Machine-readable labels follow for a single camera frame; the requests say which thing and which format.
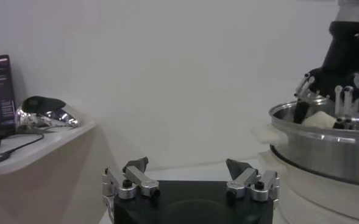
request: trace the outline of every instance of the robotic arm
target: robotic arm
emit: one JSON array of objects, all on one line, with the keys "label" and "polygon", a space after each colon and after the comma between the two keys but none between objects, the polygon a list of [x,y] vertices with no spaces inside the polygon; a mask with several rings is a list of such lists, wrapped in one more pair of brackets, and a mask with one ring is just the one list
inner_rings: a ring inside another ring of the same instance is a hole
[{"label": "robotic arm", "polygon": [[339,0],[339,4],[323,65],[308,72],[296,89],[295,123],[305,119],[310,102],[318,96],[336,102],[337,117],[359,116],[359,0]]}]

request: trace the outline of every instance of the stainless steel pot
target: stainless steel pot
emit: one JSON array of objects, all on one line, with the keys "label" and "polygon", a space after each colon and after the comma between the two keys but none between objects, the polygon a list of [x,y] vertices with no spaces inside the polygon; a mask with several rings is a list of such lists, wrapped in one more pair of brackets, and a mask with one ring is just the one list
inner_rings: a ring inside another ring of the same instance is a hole
[{"label": "stainless steel pot", "polygon": [[[271,146],[282,160],[323,177],[359,185],[359,130],[305,127],[293,122],[296,102],[278,105],[269,112],[272,126],[288,141]],[[324,111],[333,116],[334,104],[317,99],[307,116]]]}]

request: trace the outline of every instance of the chrome object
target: chrome object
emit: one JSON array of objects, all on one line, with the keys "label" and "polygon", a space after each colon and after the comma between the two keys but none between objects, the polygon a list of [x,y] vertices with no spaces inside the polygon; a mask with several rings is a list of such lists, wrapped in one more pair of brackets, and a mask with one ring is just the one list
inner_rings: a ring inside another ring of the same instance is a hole
[{"label": "chrome object", "polygon": [[17,132],[45,132],[56,127],[75,128],[81,125],[79,113],[61,100],[30,97],[17,109]]},{"label": "chrome object", "polygon": [[[271,108],[272,125],[287,135],[288,143],[274,153],[300,169],[359,185],[359,130],[306,127],[293,122],[296,102]],[[324,111],[335,116],[335,103],[316,99],[307,116]]]},{"label": "chrome object", "polygon": [[317,94],[311,92],[309,87],[312,83],[315,82],[315,78],[311,76],[310,73],[306,73],[304,78],[301,80],[300,84],[296,88],[296,93],[294,94],[300,100],[304,102],[311,101],[317,97]]},{"label": "chrome object", "polygon": [[129,184],[116,169],[106,168],[102,175],[102,198],[107,207],[110,220],[114,223],[114,198],[118,195],[120,199],[130,200],[136,197],[136,185]]},{"label": "chrome object", "polygon": [[359,99],[352,101],[353,90],[351,86],[335,88],[335,116],[344,129],[359,130]]},{"label": "chrome object", "polygon": [[267,201],[269,198],[274,202],[279,198],[279,177],[275,171],[266,171],[257,183],[251,185],[251,197],[255,201]]},{"label": "chrome object", "polygon": [[157,198],[160,195],[159,182],[148,178],[135,166],[126,167],[125,176],[139,185],[144,196]]},{"label": "chrome object", "polygon": [[257,170],[247,168],[233,181],[227,183],[227,193],[232,198],[243,198],[246,194],[246,189],[249,185],[256,183],[260,176],[257,175]]}]

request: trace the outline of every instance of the screw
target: screw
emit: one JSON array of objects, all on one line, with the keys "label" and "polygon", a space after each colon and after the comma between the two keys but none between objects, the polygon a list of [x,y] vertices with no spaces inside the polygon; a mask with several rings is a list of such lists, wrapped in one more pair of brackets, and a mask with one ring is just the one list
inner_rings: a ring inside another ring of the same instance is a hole
[{"label": "screw", "polygon": [[156,200],[160,196],[160,189],[152,189],[151,190],[151,199]]},{"label": "screw", "polygon": [[264,182],[258,181],[258,182],[255,184],[255,189],[256,189],[256,190],[263,190],[264,188],[265,188]]},{"label": "screw", "polygon": [[123,181],[123,188],[130,188],[130,187],[132,187],[132,185],[133,185],[133,183],[128,179]]},{"label": "screw", "polygon": [[228,201],[235,201],[236,200],[236,192],[235,191],[227,191],[227,198]]}]

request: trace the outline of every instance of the white shelf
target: white shelf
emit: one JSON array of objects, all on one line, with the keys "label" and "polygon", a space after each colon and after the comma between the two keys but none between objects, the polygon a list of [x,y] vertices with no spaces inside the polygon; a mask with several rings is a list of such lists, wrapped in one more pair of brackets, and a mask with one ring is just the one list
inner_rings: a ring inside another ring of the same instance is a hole
[{"label": "white shelf", "polygon": [[[41,141],[17,150],[8,160],[1,162],[0,175],[12,173],[36,162],[78,136],[90,131],[95,126],[95,122],[89,121],[75,129],[45,134],[45,138]],[[37,138],[39,138],[37,135],[17,135],[3,139],[0,146],[0,153],[31,142]]]}]

